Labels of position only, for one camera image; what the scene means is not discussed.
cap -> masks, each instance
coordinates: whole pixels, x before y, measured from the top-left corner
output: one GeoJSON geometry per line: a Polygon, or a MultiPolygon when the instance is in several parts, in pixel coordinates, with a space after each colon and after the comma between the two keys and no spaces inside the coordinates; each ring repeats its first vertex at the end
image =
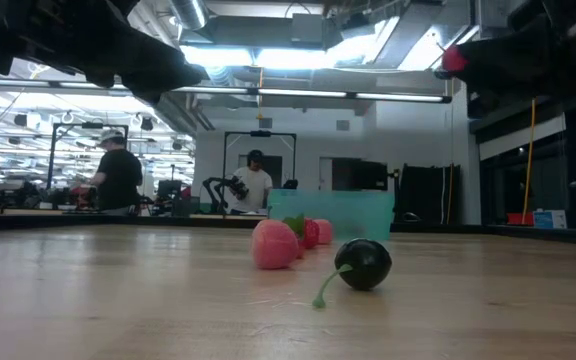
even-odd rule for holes
{"type": "Polygon", "coordinates": [[[264,159],[264,153],[261,150],[252,150],[248,153],[248,162],[261,162],[264,159]]]}
{"type": "Polygon", "coordinates": [[[101,136],[99,137],[99,144],[101,145],[106,140],[123,137],[124,134],[119,130],[106,130],[101,133],[101,136]]]}

green stem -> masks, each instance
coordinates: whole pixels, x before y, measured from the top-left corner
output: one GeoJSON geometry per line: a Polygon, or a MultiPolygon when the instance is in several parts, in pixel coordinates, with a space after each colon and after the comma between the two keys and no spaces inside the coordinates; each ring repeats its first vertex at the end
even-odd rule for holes
{"type": "Polygon", "coordinates": [[[317,297],[315,298],[315,300],[312,301],[312,306],[314,306],[317,309],[322,309],[326,307],[326,302],[324,301],[324,291],[326,290],[326,287],[328,286],[328,284],[330,284],[330,281],[332,281],[332,279],[341,274],[342,272],[346,272],[346,271],[351,271],[352,270],[352,266],[348,265],[348,264],[344,264],[341,265],[341,267],[339,267],[339,269],[337,271],[335,271],[332,275],[330,275],[328,277],[328,279],[326,279],[326,281],[324,281],[324,284],[321,286],[321,289],[319,289],[319,294],[317,294],[317,297]]]}

teal storage bin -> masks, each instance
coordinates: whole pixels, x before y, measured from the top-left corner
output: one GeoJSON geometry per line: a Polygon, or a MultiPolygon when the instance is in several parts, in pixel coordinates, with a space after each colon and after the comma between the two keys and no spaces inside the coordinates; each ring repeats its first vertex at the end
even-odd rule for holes
{"type": "Polygon", "coordinates": [[[337,241],[356,238],[385,241],[390,237],[395,198],[387,192],[273,189],[268,206],[271,219],[304,214],[330,221],[337,241]]]}

computer screen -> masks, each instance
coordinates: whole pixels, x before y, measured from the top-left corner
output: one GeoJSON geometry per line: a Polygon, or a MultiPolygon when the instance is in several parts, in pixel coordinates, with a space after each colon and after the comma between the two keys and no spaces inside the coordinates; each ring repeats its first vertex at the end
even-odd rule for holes
{"type": "Polygon", "coordinates": [[[355,190],[388,190],[388,167],[370,161],[351,162],[351,186],[355,190]]]}

man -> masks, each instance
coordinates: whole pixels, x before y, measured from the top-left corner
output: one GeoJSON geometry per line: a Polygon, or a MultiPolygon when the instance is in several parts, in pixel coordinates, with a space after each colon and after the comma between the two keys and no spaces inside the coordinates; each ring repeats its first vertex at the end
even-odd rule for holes
{"type": "Polygon", "coordinates": [[[233,215],[257,212],[266,207],[268,194],[272,189],[270,175],[262,170],[264,154],[259,150],[248,153],[248,166],[235,171],[234,175],[248,188],[248,195],[237,202],[230,211],[233,215]]]}
{"type": "Polygon", "coordinates": [[[126,150],[121,131],[104,131],[99,147],[106,150],[106,154],[90,181],[99,190],[99,209],[107,215],[129,215],[139,204],[137,186],[142,182],[141,163],[126,150]]]}

